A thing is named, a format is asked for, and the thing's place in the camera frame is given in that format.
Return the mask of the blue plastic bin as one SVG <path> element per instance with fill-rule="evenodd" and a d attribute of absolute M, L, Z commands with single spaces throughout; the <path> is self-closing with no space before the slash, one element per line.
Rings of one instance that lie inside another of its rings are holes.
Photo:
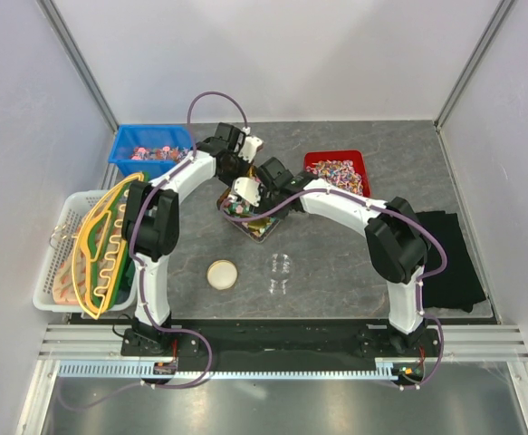
<path fill-rule="evenodd" d="M 192 136 L 182 126 L 123 124 L 115 136 L 108 162 L 124 177 L 145 172 L 154 179 L 181 162 L 193 144 Z"/>

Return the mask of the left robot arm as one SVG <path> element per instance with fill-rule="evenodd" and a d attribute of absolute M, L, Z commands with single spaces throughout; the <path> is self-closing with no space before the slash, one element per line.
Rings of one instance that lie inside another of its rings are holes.
<path fill-rule="evenodd" d="M 213 136 L 198 142 L 172 169 L 131 184 L 121 234 L 135 266 L 134 332 L 154 340 L 172 332 L 168 261 L 179 239 L 179 206 L 212 178 L 231 186 L 243 177 L 253 161 L 242 154 L 249 139 L 248 127 L 221 122 Z"/>

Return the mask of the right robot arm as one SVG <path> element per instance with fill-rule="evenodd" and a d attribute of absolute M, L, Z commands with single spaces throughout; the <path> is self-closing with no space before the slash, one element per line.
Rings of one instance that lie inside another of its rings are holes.
<path fill-rule="evenodd" d="M 416 344 L 426 326 L 422 275 L 430 244 L 415 227 L 418 219 L 409 203 L 400 197 L 371 200 L 307 171 L 294 175 L 276 158 L 255 174 L 261 211 L 282 218 L 292 210 L 318 215 L 365 237 L 372 267 L 387 283 L 390 340 L 396 347 Z"/>

